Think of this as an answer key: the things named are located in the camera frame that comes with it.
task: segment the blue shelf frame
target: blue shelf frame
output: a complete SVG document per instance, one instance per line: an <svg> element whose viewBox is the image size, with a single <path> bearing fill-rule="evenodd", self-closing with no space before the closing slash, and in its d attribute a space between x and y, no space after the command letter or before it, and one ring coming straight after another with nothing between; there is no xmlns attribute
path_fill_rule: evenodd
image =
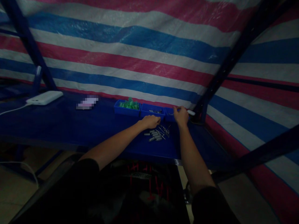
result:
<svg viewBox="0 0 299 224"><path fill-rule="evenodd" d="M18 7L17 2L15 0L0 0L0 2L2 3L3 8L5 9L8 17L10 18L10 21L12 22L13 26L17 31L11 32L8 30L0 29L0 33L18 36L21 39L23 45L25 46L33 63L37 67L37 72L34 79L31 95L34 96L38 94L41 79L44 80L45 85L49 90L57 90L53 78L50 74L50 71L46 66L42 54L40 53L38 46L29 30L27 20L23 16L20 8ZM243 53L249 47L251 42L258 35L260 35L266 28L268 28L277 18L279 18L283 13L285 13L295 2L296 0L286 0L280 6L278 6L280 3L280 1L278 0L263 0L261 2L258 10L248 22L236 45L234 46L230 54L226 57L220 69L209 84L206 93L197 103L194 109L196 114L192 118L192 121L194 123L197 123L199 125L205 123L208 104L224 80L243 82L287 91L299 91L298 87L295 86L227 77L233 69L233 67L238 62L238 60L241 58ZM230 171L216 172L215 174L213 174L213 178L217 183L219 183L220 181L233 177L257 165L263 164L267 161L277 158L278 156L284 155L286 153L298 149L299 140L296 138L296 136L299 136L298 126L282 134L281 136L278 136L274 140L262 145L261 147L255 149L247 155L241 157L234 163L234 165L231 166ZM20 159L21 157L21 152L22 147L20 147L20 150L18 151L19 154L16 155L18 159ZM43 167L41 167L41 169L37 171L37 174L39 174L57 156L59 156L60 153L61 151L58 152L53 158L51 158ZM19 170L19 167L11 168L15 169L16 172L21 173L22 175L31 179L30 174L24 173L24 170Z"/></svg>
<svg viewBox="0 0 299 224"><path fill-rule="evenodd" d="M276 21L282 14L284 14L291 6L293 6L295 2L296 0L286 0L280 6L278 6L280 3L279 1L263 0L261 2L259 9L250 19L231 53L224 60L220 69L212 79L207 88L207 91L198 101L194 109L194 112L196 114L192 118L192 121L194 123L204 125L208 104L225 80L276 88L286 91L299 91L299 87L296 86L227 77L238 60L241 58L243 53L249 47L251 42L255 38L257 38L266 28L268 28L274 21ZM214 181L216 183L220 183L242 172L250 170L251 168L254 168L279 156L299 149L298 136L299 125L237 159L231 166L230 171L215 172L212 175Z"/></svg>
<svg viewBox="0 0 299 224"><path fill-rule="evenodd" d="M54 80L51 76L50 70L47 67L43 56L32 36L28 27L28 21L23 16L16 0L0 0L4 10L7 13L12 25L15 27L16 32L0 29L0 33L18 36L24 47L26 48L31 60L37 67L37 72L33 81L31 96L36 96L40 88L41 79L43 79L46 87L49 90L57 90Z"/></svg>
<svg viewBox="0 0 299 224"><path fill-rule="evenodd" d="M1 100L9 99L13 97L19 97L24 95L30 95L30 96L36 96L39 93L40 90L40 82L41 79L43 79L46 88L48 90L57 90L57 87L54 83L54 80L51 76L50 70L47 67L43 56L32 36L32 33L29 30L28 27L28 21L23 16L17 2L15 0L0 0L4 10L7 13L7 16L10 19L10 22L14 26L16 32L12 32L5 29L0 29L0 33L8 34L17 36L21 39L26 51L28 52L31 60L33 61L34 65L36 66L36 74L33 81L32 89L31 91L25 91L19 94L13 94L12 92L8 91L9 94L7 97L2 97ZM24 145L18 145L18 149L15 154L15 161L22 161L23 160L23 152L26 146ZM35 175L38 176L55 158L57 158L62 151L58 151L51 159L49 159L36 173ZM21 176L25 177L28 180L31 180L35 182L35 179L33 175L25 170L23 170L19 165L17 164L9 164L9 163L3 163L1 166L4 166L8 168L9 170L20 174ZM43 183L43 180L38 178L39 183Z"/></svg>

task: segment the white tool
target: white tool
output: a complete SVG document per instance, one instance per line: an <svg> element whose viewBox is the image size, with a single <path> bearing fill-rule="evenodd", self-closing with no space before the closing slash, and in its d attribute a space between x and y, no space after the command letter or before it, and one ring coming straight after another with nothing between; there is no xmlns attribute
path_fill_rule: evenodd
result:
<svg viewBox="0 0 299 224"><path fill-rule="evenodd" d="M61 91L47 91L26 100L26 103L31 105L47 105L61 96L63 96Z"/></svg>
<svg viewBox="0 0 299 224"><path fill-rule="evenodd" d="M188 114L190 114L191 116L195 115L195 112L193 112L192 110L187 110Z"/></svg>

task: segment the striped tarp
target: striped tarp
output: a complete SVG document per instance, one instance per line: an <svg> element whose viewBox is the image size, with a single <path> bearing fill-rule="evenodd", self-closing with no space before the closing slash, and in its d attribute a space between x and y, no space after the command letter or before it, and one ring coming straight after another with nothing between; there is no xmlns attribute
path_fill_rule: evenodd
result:
<svg viewBox="0 0 299 224"><path fill-rule="evenodd" d="M58 88L192 109L259 0L18 3ZM298 15L296 6L258 37L230 76L298 85ZM0 39L0 76L32 82L35 67L20 40ZM297 93L225 81L207 125L240 157L297 125L298 105ZM298 152L249 175L278 218L295 222Z"/></svg>
<svg viewBox="0 0 299 224"><path fill-rule="evenodd" d="M229 77L299 86L299 4L248 48ZM226 80L208 106L207 124L241 157L299 124L299 93ZM248 175L282 223L299 223L299 150Z"/></svg>

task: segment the blue plastic bin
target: blue plastic bin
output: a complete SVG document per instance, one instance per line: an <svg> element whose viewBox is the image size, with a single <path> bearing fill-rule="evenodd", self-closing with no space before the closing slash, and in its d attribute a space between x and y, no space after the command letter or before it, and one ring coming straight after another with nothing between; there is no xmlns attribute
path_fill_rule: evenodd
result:
<svg viewBox="0 0 299 224"><path fill-rule="evenodd" d="M125 100L118 100L116 101L114 105L114 113L115 114L123 114L123 115L129 115L129 116L134 116L134 117L139 117L139 113L141 110L141 104L139 104L139 110L134 110L134 109L129 109L129 108L124 108L124 107L119 107L120 102L125 102Z"/></svg>
<svg viewBox="0 0 299 224"><path fill-rule="evenodd" d="M161 114L155 113L155 112L150 112L150 110L152 111L161 111ZM154 105L150 105L150 104L142 104L141 106L141 117L145 117L147 115L155 115L157 117L161 117L161 120L164 119L165 117L165 111L163 107L159 107L159 106L154 106Z"/></svg>
<svg viewBox="0 0 299 224"><path fill-rule="evenodd" d="M173 116L173 109L169 107L164 107L164 111L165 111L165 121L175 122Z"/></svg>

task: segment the forearm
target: forearm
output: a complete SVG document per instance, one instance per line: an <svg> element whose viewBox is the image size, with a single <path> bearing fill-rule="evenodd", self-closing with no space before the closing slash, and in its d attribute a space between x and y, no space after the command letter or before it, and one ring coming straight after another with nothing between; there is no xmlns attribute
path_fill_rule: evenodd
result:
<svg viewBox="0 0 299 224"><path fill-rule="evenodd" d="M187 125L179 126L181 157L191 192L195 195L205 186L215 186L209 170L201 157Z"/></svg>
<svg viewBox="0 0 299 224"><path fill-rule="evenodd" d="M139 121L133 126L117 133L116 135L92 148L90 151L85 153L80 160L86 158L94 159L98 163L101 170L114 159L116 159L130 144L130 142L145 129L146 128L144 125Z"/></svg>

